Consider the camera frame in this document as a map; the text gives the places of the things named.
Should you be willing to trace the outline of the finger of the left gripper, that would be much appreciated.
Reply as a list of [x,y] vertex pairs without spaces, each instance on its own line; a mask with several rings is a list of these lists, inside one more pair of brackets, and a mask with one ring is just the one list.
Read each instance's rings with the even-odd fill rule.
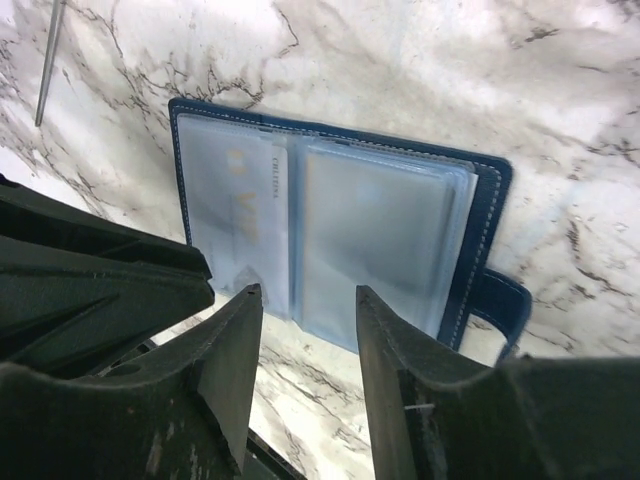
[[103,370],[214,302],[194,247],[1,180],[1,358]]

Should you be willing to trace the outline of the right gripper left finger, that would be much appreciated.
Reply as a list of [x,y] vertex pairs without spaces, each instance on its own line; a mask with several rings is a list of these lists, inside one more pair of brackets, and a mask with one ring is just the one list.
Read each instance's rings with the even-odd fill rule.
[[263,317],[259,285],[108,374],[1,367],[5,479],[241,475]]

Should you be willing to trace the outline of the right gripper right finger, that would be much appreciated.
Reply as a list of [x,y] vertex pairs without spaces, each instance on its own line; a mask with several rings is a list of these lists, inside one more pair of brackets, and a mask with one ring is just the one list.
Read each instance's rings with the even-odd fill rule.
[[635,479],[639,361],[544,359],[494,367],[356,291],[359,357],[379,479]]

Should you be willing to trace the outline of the blue leather card holder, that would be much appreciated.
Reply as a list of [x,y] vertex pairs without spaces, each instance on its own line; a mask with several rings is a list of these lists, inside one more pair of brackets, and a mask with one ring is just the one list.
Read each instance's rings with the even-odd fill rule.
[[223,136],[286,150],[290,305],[279,316],[264,304],[267,313],[356,351],[356,289],[367,285],[451,349],[477,316],[504,335],[504,354],[513,350],[531,295],[487,265],[513,177],[507,160],[186,98],[168,110],[186,240],[200,252],[187,193],[198,151]]

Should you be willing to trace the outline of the gold credit card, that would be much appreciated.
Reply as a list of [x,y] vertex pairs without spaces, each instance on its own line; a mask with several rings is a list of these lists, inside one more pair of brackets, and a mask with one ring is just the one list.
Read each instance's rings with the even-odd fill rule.
[[192,240],[205,255],[218,291],[259,283],[266,309],[288,313],[288,209],[280,192],[286,150],[267,140],[223,136],[189,164]]

